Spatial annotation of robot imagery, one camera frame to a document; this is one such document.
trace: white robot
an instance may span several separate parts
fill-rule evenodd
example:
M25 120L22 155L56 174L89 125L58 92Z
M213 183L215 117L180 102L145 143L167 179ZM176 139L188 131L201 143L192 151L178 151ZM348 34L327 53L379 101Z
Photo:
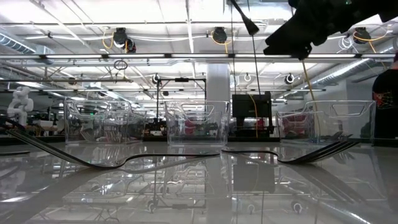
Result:
M12 94L13 99L7 109L8 117L18 114L18 123L23 126L26 126L27 112L33 110L33 100L28 97L29 92L29 87L18 87Z

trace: clear plastic bin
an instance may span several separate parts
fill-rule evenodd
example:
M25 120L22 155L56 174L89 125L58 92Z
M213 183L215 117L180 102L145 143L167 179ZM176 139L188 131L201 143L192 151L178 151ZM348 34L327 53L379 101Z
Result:
M283 146L318 149L336 141L373 141L374 101L307 102L302 111L277 112Z
M230 111L227 101L165 102L168 144L226 145Z
M133 111L127 101L66 100L67 144L125 144L141 141L146 112Z

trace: ceiling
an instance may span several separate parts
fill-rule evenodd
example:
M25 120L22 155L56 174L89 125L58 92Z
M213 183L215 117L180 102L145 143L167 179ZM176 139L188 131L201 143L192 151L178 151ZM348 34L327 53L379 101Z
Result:
M107 49L103 45L111 45L111 34L117 27L125 27L127 34L134 40L137 53L256 53L261 54L266 48L264 40L272 34L284 21L288 20L292 11L286 2L257 3L248 7L242 4L243 11L250 15L259 26L260 32L253 40L248 35L244 24L233 10L233 24L231 26L231 10L222 0L113 0L112 4L106 0L44 0L41 1L44 9L37 7L37 3L31 1L0 0L0 32L7 32L23 40L27 45L44 45L54 51L55 54L111 54L122 53L113 46ZM372 37L386 36L375 41L374 45L386 41L398 32L398 19L388 24L382 24L378 16L362 21L356 26L365 26ZM214 27L224 27L231 40L231 31L234 41L227 45L217 45L207 37ZM369 45L350 44L349 40L342 43L342 35L335 34L321 46L316 46L313 53L335 54L368 51ZM347 50L342 49L342 44L349 45ZM0 45L2 54L18 54ZM18 65L21 62L11 61ZM73 63L67 60L56 62ZM77 78L113 78L108 72L112 69L113 61L105 62L95 60L77 61L78 63L94 63L96 66L62 67L49 66L48 72L54 73L52 78L65 79ZM134 81L134 83L101 82L103 88L154 88L151 80L154 74L162 78L193 77L205 78L207 61L182 62L171 60L150 60L150 66L146 60L130 60L129 67L118 75ZM25 68L44 77L44 66L35 65L33 61L25 62ZM318 71L324 71L334 65L334 62L321 61L321 63L306 63L310 76L318 75ZM300 62L259 62L257 64L259 83L261 88L282 88L285 86L286 74L300 77L303 67ZM235 71L237 76L237 88L255 88L256 66L252 62L230 63L231 73ZM296 79L294 85L302 83L303 79ZM82 88L60 83L62 88ZM198 88L195 83L172 83L167 88ZM143 93L121 93L127 99L141 99L140 102L148 103L150 98ZM186 92L185 94L171 93L168 98L203 98L203 92Z

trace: person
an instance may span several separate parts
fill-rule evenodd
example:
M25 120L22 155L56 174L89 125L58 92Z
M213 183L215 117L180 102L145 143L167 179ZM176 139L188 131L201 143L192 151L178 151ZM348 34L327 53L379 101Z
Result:
M376 101L375 139L398 139L398 52L392 67L380 74L373 83Z

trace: glossy tabletop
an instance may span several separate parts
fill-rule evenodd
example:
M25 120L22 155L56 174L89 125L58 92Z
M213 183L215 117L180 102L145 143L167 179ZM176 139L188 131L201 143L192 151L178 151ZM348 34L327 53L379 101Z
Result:
M196 154L210 147L54 144L90 163L143 153ZM232 143L272 150L277 143ZM270 154L143 157L121 169L87 169L30 146L0 157L0 223L398 223L398 152L358 146L315 164L286 166Z

